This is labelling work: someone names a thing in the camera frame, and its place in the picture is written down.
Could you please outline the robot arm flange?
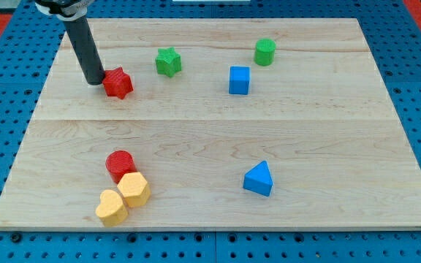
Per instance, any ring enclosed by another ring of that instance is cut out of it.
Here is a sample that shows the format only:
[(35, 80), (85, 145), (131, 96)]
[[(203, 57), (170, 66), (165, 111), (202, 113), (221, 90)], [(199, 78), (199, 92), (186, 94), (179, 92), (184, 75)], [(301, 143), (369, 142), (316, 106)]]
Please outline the robot arm flange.
[(35, 0), (36, 8), (44, 15), (55, 15), (62, 21), (74, 21), (87, 14), (94, 0)]

